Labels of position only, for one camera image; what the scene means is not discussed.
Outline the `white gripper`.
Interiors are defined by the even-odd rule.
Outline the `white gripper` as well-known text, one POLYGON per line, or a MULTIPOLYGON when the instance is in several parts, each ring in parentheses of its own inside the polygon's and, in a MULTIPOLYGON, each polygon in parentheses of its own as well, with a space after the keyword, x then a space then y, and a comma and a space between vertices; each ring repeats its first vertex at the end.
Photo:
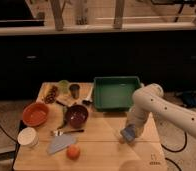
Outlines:
POLYGON ((144 125, 145 123, 140 119, 127 119, 125 124, 126 141, 130 143, 139 138, 144 131, 144 125))

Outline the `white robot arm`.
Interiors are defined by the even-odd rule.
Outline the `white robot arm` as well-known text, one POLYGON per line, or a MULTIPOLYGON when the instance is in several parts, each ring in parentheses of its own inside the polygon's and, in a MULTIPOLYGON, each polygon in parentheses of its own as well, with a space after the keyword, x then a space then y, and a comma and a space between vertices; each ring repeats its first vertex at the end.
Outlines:
POLYGON ((159 84, 149 84, 132 94, 133 106, 127 114, 127 125, 142 132, 149 114, 158 114, 175 126, 196 138, 196 112, 163 99, 164 91, 159 84))

